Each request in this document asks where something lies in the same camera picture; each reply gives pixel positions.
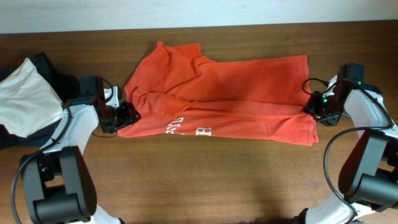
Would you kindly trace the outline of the orange printed t-shirt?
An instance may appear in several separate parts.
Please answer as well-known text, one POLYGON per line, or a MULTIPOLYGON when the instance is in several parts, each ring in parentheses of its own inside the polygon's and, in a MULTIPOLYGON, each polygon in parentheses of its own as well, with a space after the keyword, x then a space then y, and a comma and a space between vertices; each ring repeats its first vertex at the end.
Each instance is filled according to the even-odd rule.
POLYGON ((307 56, 216 62, 198 43, 161 42, 135 69, 126 99, 141 119, 118 134, 265 139, 311 146, 315 120, 303 111, 309 98, 307 56))

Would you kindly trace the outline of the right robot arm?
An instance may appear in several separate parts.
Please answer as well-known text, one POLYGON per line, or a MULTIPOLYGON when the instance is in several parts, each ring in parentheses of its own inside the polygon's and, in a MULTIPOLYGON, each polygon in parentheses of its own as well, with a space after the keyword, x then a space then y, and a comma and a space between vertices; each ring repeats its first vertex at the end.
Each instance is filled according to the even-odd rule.
POLYGON ((336 126, 342 116, 354 127, 333 136, 323 155, 323 171, 332 194, 321 204, 304 209, 293 223, 357 223, 360 217, 397 208, 397 125, 387 112, 380 89, 363 81, 364 66, 347 63, 315 91, 304 112, 325 126, 336 126), (341 168, 338 186, 328 173, 332 144, 356 132, 359 140, 341 168))

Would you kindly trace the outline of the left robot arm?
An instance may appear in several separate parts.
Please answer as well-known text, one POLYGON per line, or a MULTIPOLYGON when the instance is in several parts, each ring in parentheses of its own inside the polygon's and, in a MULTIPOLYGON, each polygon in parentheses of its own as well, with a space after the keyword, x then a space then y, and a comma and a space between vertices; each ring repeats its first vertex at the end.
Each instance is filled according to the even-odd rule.
POLYGON ((24 155, 13 178, 11 208, 16 223, 16 185, 21 180, 33 223, 114 223, 97 203, 95 185, 83 158, 88 140, 97 128, 103 138, 140 120, 132 103, 122 99, 117 85, 94 75, 80 78, 80 93, 63 104, 63 117, 50 139, 36 152, 24 155))

